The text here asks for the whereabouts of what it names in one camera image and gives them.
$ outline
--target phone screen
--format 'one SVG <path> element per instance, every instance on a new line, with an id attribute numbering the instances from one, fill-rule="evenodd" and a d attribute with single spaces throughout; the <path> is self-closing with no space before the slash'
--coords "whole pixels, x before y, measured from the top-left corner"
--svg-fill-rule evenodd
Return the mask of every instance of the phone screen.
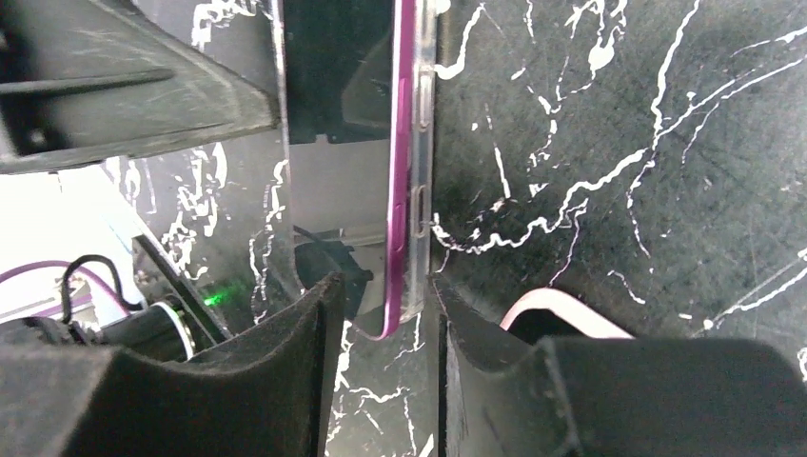
<path id="1" fill-rule="evenodd" d="M 310 288 L 330 271 L 343 272 L 345 316 L 371 337 L 390 332 L 393 318 L 397 326 L 403 293 L 401 286 L 385 305 L 388 275 L 399 283 L 404 276 L 388 267 L 390 133 L 400 92 L 395 9 L 394 1 L 284 5 L 297 273 Z"/>

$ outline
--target black marble surface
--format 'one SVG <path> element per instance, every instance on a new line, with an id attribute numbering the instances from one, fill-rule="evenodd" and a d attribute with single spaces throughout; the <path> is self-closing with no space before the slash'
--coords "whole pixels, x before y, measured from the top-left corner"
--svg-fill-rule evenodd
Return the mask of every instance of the black marble surface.
<path id="1" fill-rule="evenodd" d="M 807 7 L 443 2 L 433 263 L 492 321 L 533 288 L 807 378 Z"/>
<path id="2" fill-rule="evenodd" d="M 166 31 L 278 93 L 268 1 L 135 3 Z M 270 131 L 143 160 L 110 160 L 105 167 L 203 296 L 226 291 L 213 310 L 238 333 L 302 291 L 287 159 L 281 133 Z M 371 342 L 345 325 L 327 455 L 428 455 L 420 326 L 418 316 L 391 338 Z"/>

